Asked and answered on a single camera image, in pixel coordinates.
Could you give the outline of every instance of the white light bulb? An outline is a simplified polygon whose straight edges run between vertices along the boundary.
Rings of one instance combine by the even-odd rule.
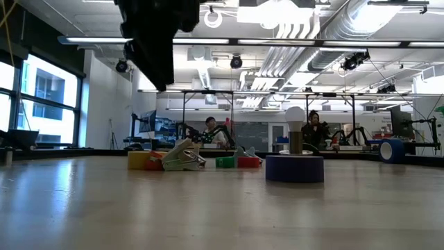
[[[290,132],[300,132],[305,120],[305,112],[300,107],[291,107],[285,112],[285,120],[289,125]]]

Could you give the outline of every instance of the black hair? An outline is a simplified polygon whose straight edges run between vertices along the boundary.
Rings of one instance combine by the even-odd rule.
[[[208,124],[208,122],[210,122],[211,120],[216,121],[216,119],[215,119],[214,117],[208,117],[208,118],[205,120],[205,124]]]
[[[311,119],[314,115],[317,115],[319,119],[319,114],[315,110],[310,111],[310,115],[308,115],[308,117]]]

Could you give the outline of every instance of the blue tape roll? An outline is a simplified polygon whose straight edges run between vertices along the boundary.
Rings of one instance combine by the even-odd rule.
[[[404,142],[399,139],[383,139],[379,146],[379,158],[383,163],[402,163],[405,157]]]
[[[265,178],[291,183],[324,182],[324,158],[319,156],[267,156]]]

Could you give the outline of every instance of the window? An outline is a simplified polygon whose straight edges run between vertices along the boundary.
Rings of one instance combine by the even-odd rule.
[[[8,95],[0,94],[0,130],[8,131],[11,100]]]
[[[13,66],[0,62],[0,88],[11,90],[14,85],[14,72]]]
[[[35,101],[23,100],[18,129],[39,131],[37,142],[72,143],[74,112]]]
[[[40,58],[30,55],[24,61],[21,89],[24,94],[75,107],[77,85],[76,76]],[[36,107],[36,113],[45,112]]]

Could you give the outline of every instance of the person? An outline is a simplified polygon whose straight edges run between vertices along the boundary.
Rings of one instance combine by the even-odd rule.
[[[322,148],[324,140],[330,138],[328,134],[328,128],[319,122],[319,114],[312,110],[309,114],[309,123],[302,128],[304,142]]]
[[[207,125],[207,128],[203,131],[203,134],[208,134],[210,131],[212,131],[214,128],[216,128],[216,120],[214,117],[208,117],[205,120],[205,125]],[[204,140],[204,143],[215,143],[218,144],[220,147],[224,147],[227,144],[227,141],[225,139],[224,134],[222,131],[219,131],[216,135],[209,135],[207,136],[206,141]]]

